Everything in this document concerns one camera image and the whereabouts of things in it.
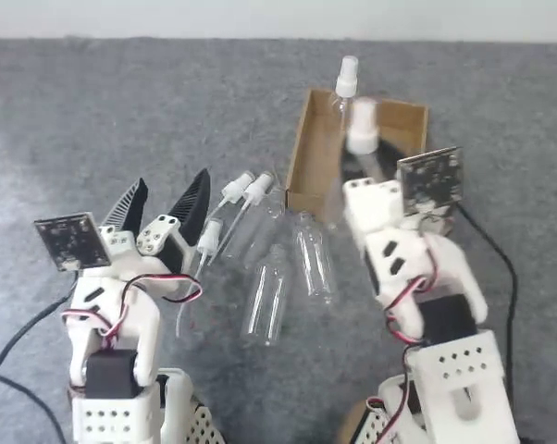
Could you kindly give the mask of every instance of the clear plastic bottle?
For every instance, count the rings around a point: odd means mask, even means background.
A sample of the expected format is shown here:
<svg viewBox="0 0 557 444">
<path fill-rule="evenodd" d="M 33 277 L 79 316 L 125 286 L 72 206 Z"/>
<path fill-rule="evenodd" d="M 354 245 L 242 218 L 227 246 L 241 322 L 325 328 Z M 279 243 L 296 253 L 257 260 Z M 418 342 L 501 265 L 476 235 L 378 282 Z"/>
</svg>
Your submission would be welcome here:
<svg viewBox="0 0 557 444">
<path fill-rule="evenodd" d="M 333 303 L 337 295 L 327 242 L 320 226 L 309 213 L 300 213 L 293 241 L 298 265 L 303 270 L 307 294 L 325 303 Z"/>
<path fill-rule="evenodd" d="M 258 230 L 252 237 L 250 247 L 243 256 L 243 266 L 246 270 L 255 268 L 279 231 L 280 222 L 285 214 L 284 190 L 278 187 L 273 189 L 266 197 L 264 205 L 261 206 L 263 206 L 264 215 Z"/>
<path fill-rule="evenodd" d="M 267 346 L 277 343 L 290 282 L 287 253 L 280 245 L 272 245 L 248 297 L 241 326 L 241 336 L 246 341 Z"/>
<path fill-rule="evenodd" d="M 236 229 L 223 257 L 246 270 L 255 268 L 268 252 L 284 215 L 284 190 L 276 187 Z"/>
<path fill-rule="evenodd" d="M 346 126 L 351 100 L 356 95 L 358 67 L 359 60 L 355 56 L 347 55 L 342 59 L 336 88 L 328 99 L 329 111 L 339 120 L 342 130 Z"/>
<path fill-rule="evenodd" d="M 260 227 L 265 216 L 265 203 L 251 208 L 235 229 L 235 234 L 229 240 L 227 247 L 221 253 L 222 258 L 229 264 L 240 266 L 243 256 L 250 246 L 254 233 Z"/>
</svg>

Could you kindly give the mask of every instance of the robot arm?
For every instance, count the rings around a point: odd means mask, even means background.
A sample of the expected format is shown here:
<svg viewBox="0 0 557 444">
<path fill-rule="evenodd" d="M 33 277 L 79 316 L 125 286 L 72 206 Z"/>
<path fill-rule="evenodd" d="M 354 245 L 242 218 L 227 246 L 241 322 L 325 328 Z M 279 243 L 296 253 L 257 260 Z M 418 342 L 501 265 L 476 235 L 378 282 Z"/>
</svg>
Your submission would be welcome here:
<svg viewBox="0 0 557 444">
<path fill-rule="evenodd" d="M 63 312 L 73 349 L 75 442 L 176 444 L 191 434 L 196 414 L 210 417 L 192 400 L 185 373 L 158 372 L 160 313 L 153 299 L 175 291 L 177 279 L 187 279 L 180 274 L 191 266 L 209 195 L 210 178 L 203 170 L 168 214 L 140 231 L 147 198 L 140 179 L 100 228 L 90 214 L 36 222 L 58 268 L 80 270 L 70 308 Z M 206 433 L 223 442 L 209 424 Z"/>
<path fill-rule="evenodd" d="M 449 206 L 434 199 L 427 213 L 408 212 L 408 188 L 398 179 L 343 184 L 345 217 L 376 300 L 421 346 L 407 352 L 406 376 L 381 384 L 383 408 L 369 412 L 352 442 L 382 444 L 396 434 L 401 444 L 516 444 L 496 340 L 477 328 L 488 306 L 463 251 L 441 235 Z M 426 217 L 436 222 L 427 228 Z M 405 390 L 419 401 L 412 408 Z"/>
</svg>

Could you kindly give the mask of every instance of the gray carpet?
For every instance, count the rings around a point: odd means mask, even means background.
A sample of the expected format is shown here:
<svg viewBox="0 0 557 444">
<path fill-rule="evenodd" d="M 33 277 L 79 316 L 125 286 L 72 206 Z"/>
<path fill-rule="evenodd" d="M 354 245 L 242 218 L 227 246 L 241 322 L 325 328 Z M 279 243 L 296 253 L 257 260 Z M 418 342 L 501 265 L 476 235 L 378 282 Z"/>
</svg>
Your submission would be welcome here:
<svg viewBox="0 0 557 444">
<path fill-rule="evenodd" d="M 345 54 L 360 58 L 362 93 L 431 106 L 431 147 L 465 147 L 465 204 L 522 279 L 516 421 L 522 434 L 557 442 L 557 45 L 0 41 L 0 347 L 68 285 L 33 219 L 93 211 L 99 220 L 138 176 L 150 186 L 148 218 L 202 167 L 215 199 L 244 167 L 284 173 L 306 88 L 330 86 Z M 508 274 L 463 220 L 453 236 L 502 344 Z M 331 242 L 339 309 L 305 311 L 296 287 L 276 349 L 237 340 L 247 279 L 221 264 L 194 307 L 214 326 L 199 343 L 176 341 L 164 311 L 162 364 L 189 372 L 232 443 L 330 442 L 351 405 L 399 373 L 401 348 L 384 332 L 350 239 Z M 42 394 L 68 433 L 69 352 L 53 316 L 5 369 Z M 0 386 L 0 443 L 15 442 L 55 437 L 38 409 Z"/>
</svg>

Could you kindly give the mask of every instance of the bottle cap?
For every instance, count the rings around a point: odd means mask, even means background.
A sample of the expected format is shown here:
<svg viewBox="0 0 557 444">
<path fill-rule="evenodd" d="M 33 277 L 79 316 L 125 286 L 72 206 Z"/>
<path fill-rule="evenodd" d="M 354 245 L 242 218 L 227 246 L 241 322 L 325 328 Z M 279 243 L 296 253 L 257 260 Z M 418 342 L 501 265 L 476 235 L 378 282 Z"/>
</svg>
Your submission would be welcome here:
<svg viewBox="0 0 557 444">
<path fill-rule="evenodd" d="M 253 205 L 258 205 L 266 195 L 266 191 L 272 185 L 272 173 L 265 171 L 258 179 L 248 185 L 248 188 L 243 192 L 243 197 L 246 202 Z"/>
<path fill-rule="evenodd" d="M 214 254 L 219 246 L 219 237 L 223 222 L 219 219 L 211 219 L 206 224 L 203 234 L 198 240 L 196 251 L 200 254 Z"/>
<path fill-rule="evenodd" d="M 221 190 L 221 194 L 223 194 L 223 197 L 227 201 L 232 204 L 236 204 L 243 196 L 244 190 L 248 188 L 248 185 L 250 185 L 253 181 L 254 174 L 250 171 L 244 171 L 241 173 L 241 176 L 228 183 L 225 188 Z"/>
<path fill-rule="evenodd" d="M 351 125 L 346 137 L 346 148 L 351 154 L 374 153 L 378 148 L 378 103 L 368 97 L 353 102 Z"/>
<path fill-rule="evenodd" d="M 356 74 L 359 68 L 359 60 L 353 55 L 347 55 L 342 59 L 340 75 L 336 79 L 335 92 L 339 97 L 350 99 L 356 95 Z"/>
</svg>

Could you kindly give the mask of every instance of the cardboard box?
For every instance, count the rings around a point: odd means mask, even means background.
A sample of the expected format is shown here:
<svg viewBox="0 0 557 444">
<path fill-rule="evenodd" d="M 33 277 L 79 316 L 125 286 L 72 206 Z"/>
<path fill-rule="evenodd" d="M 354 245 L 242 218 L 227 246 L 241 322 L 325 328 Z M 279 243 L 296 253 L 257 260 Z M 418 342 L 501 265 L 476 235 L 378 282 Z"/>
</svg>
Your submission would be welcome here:
<svg viewBox="0 0 557 444">
<path fill-rule="evenodd" d="M 286 205 L 322 219 L 324 198 L 337 177 L 344 132 L 329 113 L 330 90 L 311 89 L 303 105 L 287 176 Z M 379 135 L 404 154 L 416 155 L 427 144 L 428 109 L 423 105 L 382 100 L 378 110 Z"/>
</svg>

